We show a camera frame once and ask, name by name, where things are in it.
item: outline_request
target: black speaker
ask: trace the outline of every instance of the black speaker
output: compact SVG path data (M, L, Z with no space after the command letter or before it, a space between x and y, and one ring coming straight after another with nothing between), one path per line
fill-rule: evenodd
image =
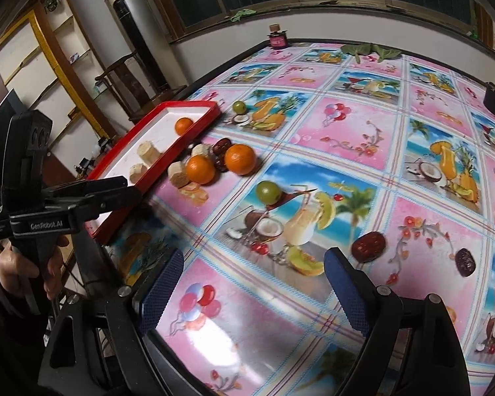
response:
M491 82L486 84L486 95L484 95L484 105L495 115L495 85Z
M167 80L165 76L161 72L161 69L158 66L158 63L152 56L143 35L141 35L141 31L139 30L136 22L134 20L134 16L130 12L127 3L125 0L115 0L112 7L119 18L121 25L124 30L127 32L128 38L138 51L138 55L143 61L143 65L151 75L154 81L156 89L164 89L168 88Z

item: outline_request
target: mandarin orange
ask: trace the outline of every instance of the mandarin orange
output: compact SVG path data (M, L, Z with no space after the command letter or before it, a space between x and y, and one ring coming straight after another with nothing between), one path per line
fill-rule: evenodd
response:
M224 156L225 166L239 176L252 172L256 166L255 151L247 145L232 145Z
M193 123L193 120L188 117L180 117L174 125L174 130L179 136L182 136L193 125Z
M205 185L212 181L216 174L216 169L209 158L202 154L197 154L185 164L185 173L192 182Z

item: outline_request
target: red date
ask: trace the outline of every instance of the red date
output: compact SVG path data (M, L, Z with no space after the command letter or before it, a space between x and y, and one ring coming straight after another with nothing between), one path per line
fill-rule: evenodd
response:
M230 148L233 144L229 138L222 138L218 140L213 146L213 153L215 156L221 157L224 156L227 152L227 149Z
M215 167L218 171L220 171L221 173L227 173L229 170L227 169L227 167L225 166L225 162L224 162L224 157L223 156L216 156L215 159L214 159L214 164L215 164Z
M369 232L352 243L351 252L359 263L371 262L381 256L387 243L380 232Z

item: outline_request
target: small jar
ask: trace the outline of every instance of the small jar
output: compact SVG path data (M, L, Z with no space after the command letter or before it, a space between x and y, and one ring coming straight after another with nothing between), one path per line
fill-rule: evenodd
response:
M270 34L268 37L270 38L270 46L272 49L286 49L286 47L289 46L286 31L281 31L278 23L270 25Z

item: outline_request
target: cylindrical wooden block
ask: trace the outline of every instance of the cylindrical wooden block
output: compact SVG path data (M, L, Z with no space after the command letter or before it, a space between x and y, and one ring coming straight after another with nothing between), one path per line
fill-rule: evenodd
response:
M163 153L154 147L152 141L145 141L138 146L138 155L145 164L151 167Z
M143 174L146 173L147 169L147 166L144 164L132 165L130 167L130 175L128 177L128 180L130 180L130 182L135 185L138 180L143 177Z

